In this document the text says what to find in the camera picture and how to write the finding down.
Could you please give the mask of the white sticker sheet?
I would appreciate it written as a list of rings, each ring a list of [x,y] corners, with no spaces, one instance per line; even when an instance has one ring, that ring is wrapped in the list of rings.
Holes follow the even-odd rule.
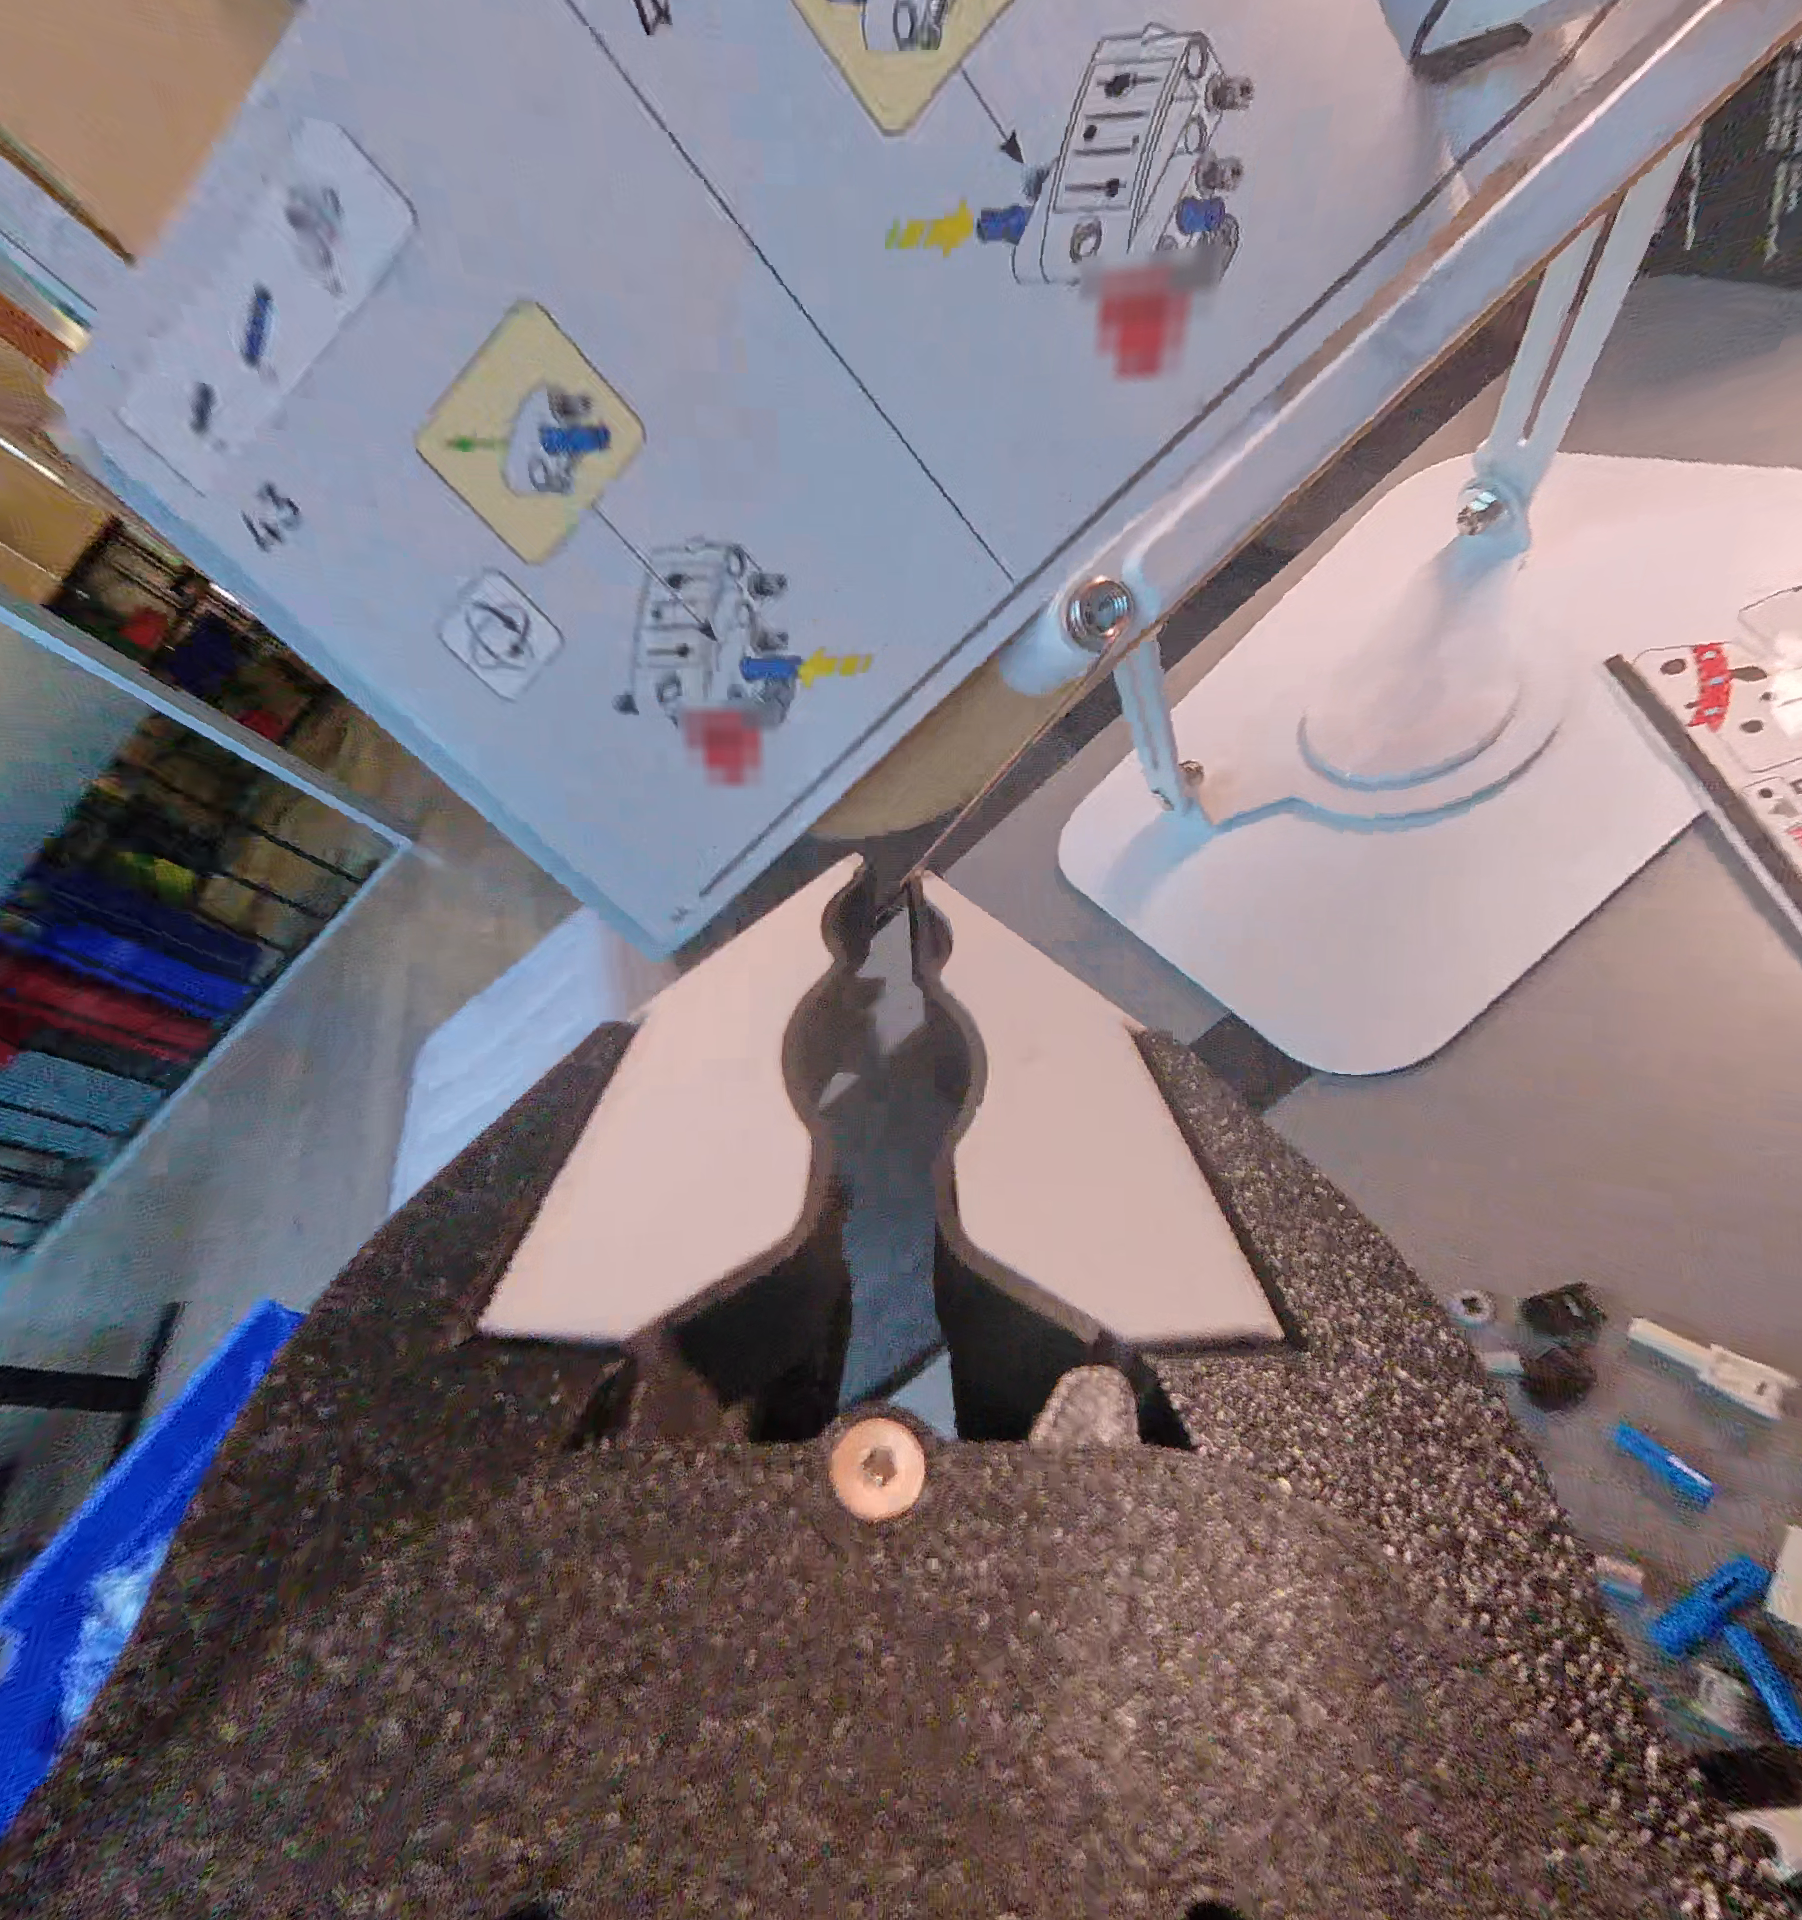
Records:
[[[1802,940],[1802,584],[1709,637],[1610,657],[1606,672]]]

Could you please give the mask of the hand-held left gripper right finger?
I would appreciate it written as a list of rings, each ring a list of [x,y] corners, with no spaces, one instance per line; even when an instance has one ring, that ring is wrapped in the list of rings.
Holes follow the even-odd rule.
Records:
[[[909,908],[916,980],[966,1069],[937,1165],[956,1258],[1082,1341],[1283,1345],[1141,1027],[944,878]]]

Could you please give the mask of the instruction booklet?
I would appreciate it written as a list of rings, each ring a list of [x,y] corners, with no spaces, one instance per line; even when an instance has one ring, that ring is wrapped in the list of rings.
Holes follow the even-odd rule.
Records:
[[[1388,4],[307,4],[65,442],[630,939],[1461,211]]]

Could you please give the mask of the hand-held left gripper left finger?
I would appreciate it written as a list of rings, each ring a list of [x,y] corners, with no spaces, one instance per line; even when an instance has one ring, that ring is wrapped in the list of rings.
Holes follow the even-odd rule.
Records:
[[[792,1246],[815,1174],[787,1040],[840,961],[845,855],[651,994],[481,1310],[505,1340],[619,1348]]]

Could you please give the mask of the white book stand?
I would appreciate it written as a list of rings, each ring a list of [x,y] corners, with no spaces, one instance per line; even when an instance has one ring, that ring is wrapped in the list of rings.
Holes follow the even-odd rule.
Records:
[[[1802,34],[1802,4],[1604,4],[1540,48],[1470,196],[1158,500],[1062,563],[981,677],[1033,718],[1112,681],[1131,758],[1062,876],[1298,1062],[1367,1074],[1453,1040],[1696,814],[1608,657],[1714,640],[1802,579],[1802,470],[1560,442],[1689,149]],[[1470,458],[1397,483],[1187,693],[1158,636],[1530,276]]]

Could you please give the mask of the toy set cardboard box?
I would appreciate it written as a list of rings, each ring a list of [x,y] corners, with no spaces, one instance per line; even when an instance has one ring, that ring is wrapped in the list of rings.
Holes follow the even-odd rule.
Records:
[[[1802,34],[1704,122],[1641,271],[1802,293]]]

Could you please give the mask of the grey desk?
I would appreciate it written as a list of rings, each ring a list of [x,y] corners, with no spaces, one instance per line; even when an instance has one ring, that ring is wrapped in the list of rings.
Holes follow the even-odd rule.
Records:
[[[1170,693],[1215,667],[1345,537],[1355,508],[1475,440],[1498,400],[1514,323],[1485,323],[1295,507],[1218,567],[1164,631]],[[1638,280],[1567,434],[1567,450],[1802,468],[1802,293],[1704,279]],[[1733,1454],[1717,1517],[1626,1481],[1639,1468],[1595,1415],[1655,1413],[1668,1437],[1728,1467],[1726,1415],[1652,1359],[1626,1359],[1622,1308],[1740,1352],[1802,1367],[1802,940],[1726,852],[1692,823],[1614,898],[1429,1062],[1379,1076],[1286,1064],[1246,1020],[1190,987],[1053,873],[986,880],[1071,973],[1197,1051],[1295,1153],[1349,1195],[1438,1295],[1485,1284],[1509,1300],[1581,1280],[1610,1336],[1592,1399],[1513,1411],[1553,1474],[1548,1500],[1598,1545],[1658,1551],[1672,1573],[1764,1542],[1802,1484],[1784,1436]],[[1641,1860],[1678,1868],[1681,1915],[1795,1915],[1751,1863],[1763,1841],[1725,1828],[1697,1762],[1620,1654],[1586,1580],[1581,1639],[1530,1661],[1581,1713]]]

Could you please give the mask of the pile of small toy brick parts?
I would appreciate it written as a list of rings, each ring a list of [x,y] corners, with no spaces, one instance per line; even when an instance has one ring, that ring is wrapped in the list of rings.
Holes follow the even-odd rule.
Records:
[[[1802,1915],[1802,1384],[1586,1284],[1442,1300],[1535,1443],[1678,1760]]]

